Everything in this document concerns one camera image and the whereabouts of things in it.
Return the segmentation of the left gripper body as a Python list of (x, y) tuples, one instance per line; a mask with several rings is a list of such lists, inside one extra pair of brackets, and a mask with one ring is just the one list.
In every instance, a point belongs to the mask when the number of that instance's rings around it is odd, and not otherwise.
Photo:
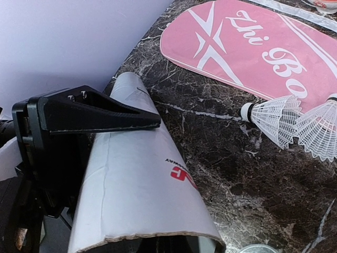
[(67, 208), (74, 217), (79, 194), (78, 100), (73, 95), (40, 96), (12, 107), (16, 144), (22, 161), (17, 177), (1, 185), (1, 248), (38, 249), (45, 216)]

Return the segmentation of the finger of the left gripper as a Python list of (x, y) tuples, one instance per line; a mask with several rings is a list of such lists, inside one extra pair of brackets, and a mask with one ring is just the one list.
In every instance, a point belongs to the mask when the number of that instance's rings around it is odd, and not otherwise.
[(42, 95), (37, 102), (42, 130), (50, 134), (102, 133), (158, 128), (158, 114), (123, 104), (87, 86)]

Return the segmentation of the clear plastic tube lid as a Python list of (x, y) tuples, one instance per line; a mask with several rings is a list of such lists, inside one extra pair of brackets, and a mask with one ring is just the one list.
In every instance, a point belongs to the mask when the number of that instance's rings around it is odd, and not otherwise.
[(278, 251), (265, 244), (251, 244), (240, 249), (239, 253), (278, 253)]

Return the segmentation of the white shuttlecock tube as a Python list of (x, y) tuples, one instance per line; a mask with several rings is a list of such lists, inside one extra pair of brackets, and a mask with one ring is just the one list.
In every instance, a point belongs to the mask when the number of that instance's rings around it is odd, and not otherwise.
[(69, 252), (224, 252), (165, 124), (96, 135)]

